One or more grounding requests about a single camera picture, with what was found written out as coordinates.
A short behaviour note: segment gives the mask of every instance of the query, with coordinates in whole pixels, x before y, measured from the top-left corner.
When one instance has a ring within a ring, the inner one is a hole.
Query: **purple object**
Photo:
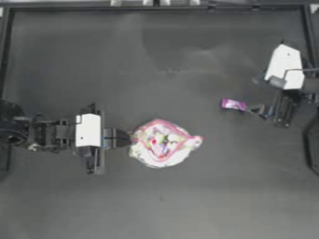
[[[231,99],[222,99],[222,108],[231,108],[239,111],[247,110],[247,105],[242,101],[235,101]]]

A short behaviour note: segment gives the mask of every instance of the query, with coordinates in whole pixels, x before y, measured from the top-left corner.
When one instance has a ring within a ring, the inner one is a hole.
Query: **purple wrapper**
[[[247,105],[242,101],[235,101],[231,99],[222,99],[222,108],[231,108],[239,111],[247,110]]]

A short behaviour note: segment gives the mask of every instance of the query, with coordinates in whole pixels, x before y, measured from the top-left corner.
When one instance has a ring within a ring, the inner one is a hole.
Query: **white plastic part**
[[[273,59],[266,73],[266,80],[273,76],[287,80],[285,90],[298,90],[303,88],[305,73],[303,71],[287,71],[293,69],[303,69],[301,51],[281,44],[274,50]]]
[[[102,146],[102,116],[94,114],[76,116],[75,146]]]

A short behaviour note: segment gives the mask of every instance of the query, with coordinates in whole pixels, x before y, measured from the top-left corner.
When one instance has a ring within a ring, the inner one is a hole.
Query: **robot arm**
[[[104,151],[131,145],[130,134],[104,127],[104,112],[91,105],[72,119],[27,117],[22,107],[0,101],[0,142],[31,151],[71,149],[86,160],[88,174],[104,173]]]

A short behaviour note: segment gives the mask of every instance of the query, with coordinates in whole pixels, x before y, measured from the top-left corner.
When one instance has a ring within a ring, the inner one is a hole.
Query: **metal frame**
[[[200,1],[199,6],[190,6],[192,0],[171,1],[171,6],[162,7],[160,0],[152,0],[152,6],[144,6],[143,1],[123,2],[122,7],[112,7],[111,1],[106,2],[60,2],[60,3],[19,3],[6,4],[3,13],[2,39],[0,39],[0,97],[4,98],[6,78],[10,62],[10,42],[14,14],[16,11],[207,11],[219,12],[253,12],[253,11],[299,11],[302,25],[307,42],[310,63],[319,67],[319,56],[317,55],[317,43],[313,29],[310,4],[241,4],[225,5],[215,1]]]

